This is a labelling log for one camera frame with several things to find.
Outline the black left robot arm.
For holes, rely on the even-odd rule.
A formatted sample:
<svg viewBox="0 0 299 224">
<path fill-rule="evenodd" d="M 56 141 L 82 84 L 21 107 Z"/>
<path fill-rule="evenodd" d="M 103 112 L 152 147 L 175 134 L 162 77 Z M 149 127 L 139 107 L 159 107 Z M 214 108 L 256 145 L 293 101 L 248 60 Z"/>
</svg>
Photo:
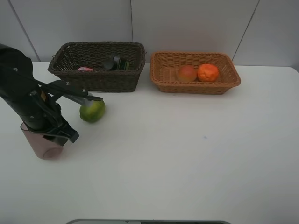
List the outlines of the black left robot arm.
<svg viewBox="0 0 299 224">
<path fill-rule="evenodd" d="M 3 44 L 0 46 L 0 96 L 32 134 L 61 146 L 67 141 L 75 142 L 79 134 L 63 118 L 57 100 L 65 97 L 83 106 L 103 100 L 62 80 L 46 84 L 34 79 L 31 59 Z"/>
</svg>

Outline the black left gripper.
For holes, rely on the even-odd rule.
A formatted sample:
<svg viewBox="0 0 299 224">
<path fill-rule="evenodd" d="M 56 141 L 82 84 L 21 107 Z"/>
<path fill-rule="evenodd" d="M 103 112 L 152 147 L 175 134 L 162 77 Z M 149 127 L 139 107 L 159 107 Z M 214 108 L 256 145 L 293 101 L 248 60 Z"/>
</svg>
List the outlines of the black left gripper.
<svg viewBox="0 0 299 224">
<path fill-rule="evenodd" d="M 95 101 L 103 101 L 103 98 L 62 80 L 48 84 L 39 82 L 39 85 L 11 90 L 9 105 L 31 130 L 42 131 L 45 139 L 60 146 L 67 141 L 74 143 L 79 134 L 62 118 L 55 102 L 65 97 L 77 104 L 91 106 Z"/>
</svg>

